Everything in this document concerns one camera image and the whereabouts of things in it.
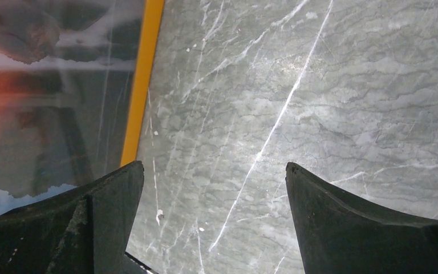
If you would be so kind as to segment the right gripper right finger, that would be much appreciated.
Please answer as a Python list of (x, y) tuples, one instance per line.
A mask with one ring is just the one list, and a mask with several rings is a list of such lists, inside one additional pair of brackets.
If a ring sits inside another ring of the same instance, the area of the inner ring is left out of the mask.
[(370, 202), (293, 162), (286, 187), (306, 273), (438, 273), (438, 220)]

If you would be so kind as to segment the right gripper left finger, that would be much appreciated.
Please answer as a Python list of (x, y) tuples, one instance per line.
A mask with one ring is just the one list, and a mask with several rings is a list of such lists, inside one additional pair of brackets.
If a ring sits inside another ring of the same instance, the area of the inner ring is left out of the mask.
[(0, 215), (0, 273), (122, 273), (143, 185), (135, 160)]

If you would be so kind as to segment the orange picture frame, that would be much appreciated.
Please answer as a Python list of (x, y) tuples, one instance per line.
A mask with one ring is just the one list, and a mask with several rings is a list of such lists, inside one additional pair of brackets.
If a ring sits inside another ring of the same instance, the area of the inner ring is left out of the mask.
[(162, 1), (0, 1), (0, 215), (132, 160)]

